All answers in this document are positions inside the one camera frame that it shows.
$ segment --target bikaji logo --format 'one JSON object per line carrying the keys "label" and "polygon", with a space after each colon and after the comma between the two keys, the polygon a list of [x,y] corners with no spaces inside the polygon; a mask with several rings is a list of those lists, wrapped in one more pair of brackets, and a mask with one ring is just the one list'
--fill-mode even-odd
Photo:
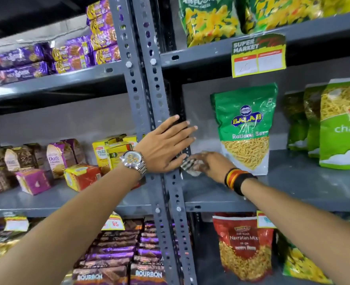
{"label": "bikaji logo", "polygon": [[236,230],[236,232],[244,232],[244,231],[248,231],[250,230],[250,226],[239,226],[239,227],[234,227],[234,230]]}

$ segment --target wristband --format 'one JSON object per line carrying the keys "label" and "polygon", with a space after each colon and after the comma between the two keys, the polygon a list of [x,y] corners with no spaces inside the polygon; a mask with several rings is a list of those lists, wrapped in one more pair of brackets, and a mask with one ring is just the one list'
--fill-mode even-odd
{"label": "wristband", "polygon": [[225,185],[232,189],[234,192],[236,192],[240,196],[244,196],[241,191],[241,185],[247,178],[255,178],[258,179],[253,174],[242,171],[237,168],[232,168],[228,171],[228,173],[225,176]]}

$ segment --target silver watch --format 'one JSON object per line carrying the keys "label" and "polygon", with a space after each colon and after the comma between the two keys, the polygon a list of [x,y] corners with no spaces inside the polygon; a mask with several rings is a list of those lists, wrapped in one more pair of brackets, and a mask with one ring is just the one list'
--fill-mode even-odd
{"label": "silver watch", "polygon": [[120,157],[120,159],[124,166],[138,170],[141,174],[141,178],[147,173],[146,163],[144,162],[141,153],[137,151],[127,151]]}

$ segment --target watch face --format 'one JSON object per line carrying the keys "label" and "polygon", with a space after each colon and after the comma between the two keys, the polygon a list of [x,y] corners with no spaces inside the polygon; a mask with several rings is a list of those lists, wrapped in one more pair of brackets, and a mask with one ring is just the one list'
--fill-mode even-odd
{"label": "watch face", "polygon": [[141,154],[135,151],[129,151],[125,155],[125,162],[132,166],[137,166],[142,160]]}

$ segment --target supermarket price label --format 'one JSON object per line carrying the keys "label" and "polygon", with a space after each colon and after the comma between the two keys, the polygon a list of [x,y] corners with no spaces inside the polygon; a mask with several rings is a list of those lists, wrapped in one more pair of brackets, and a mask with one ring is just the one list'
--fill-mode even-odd
{"label": "supermarket price label", "polygon": [[233,78],[286,68],[286,37],[269,33],[234,41],[231,51]]}
{"label": "supermarket price label", "polygon": [[257,211],[257,227],[258,228],[274,228],[276,226],[267,218],[262,211]]}
{"label": "supermarket price label", "polygon": [[113,212],[106,221],[105,225],[102,227],[101,231],[110,231],[110,230],[125,230],[124,222],[120,215],[116,212]]}
{"label": "supermarket price label", "polygon": [[5,222],[6,224],[4,231],[27,232],[29,229],[29,220],[26,217],[5,217]]}

